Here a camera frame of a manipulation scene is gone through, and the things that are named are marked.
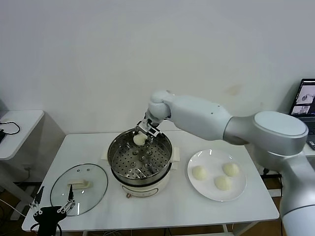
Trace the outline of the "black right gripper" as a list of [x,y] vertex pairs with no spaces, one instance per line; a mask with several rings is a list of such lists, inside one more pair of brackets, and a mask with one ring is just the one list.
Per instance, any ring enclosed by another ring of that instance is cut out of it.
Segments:
[[161,119],[154,117],[150,112],[146,112],[144,119],[137,123],[135,130],[141,131],[143,134],[147,134],[147,140],[151,143],[161,134],[160,130],[157,129],[161,123]]

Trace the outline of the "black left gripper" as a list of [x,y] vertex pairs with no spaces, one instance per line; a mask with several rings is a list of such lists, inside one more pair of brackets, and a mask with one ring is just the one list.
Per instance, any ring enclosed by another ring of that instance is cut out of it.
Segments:
[[34,200],[29,204],[30,209],[33,211],[33,218],[36,223],[33,229],[38,226],[38,236],[55,236],[59,231],[63,235],[63,231],[59,222],[66,218],[66,213],[69,213],[75,206],[75,199],[72,184],[69,187],[68,199],[66,204],[61,206],[47,206],[40,208],[40,202],[43,194],[44,186],[40,188]]

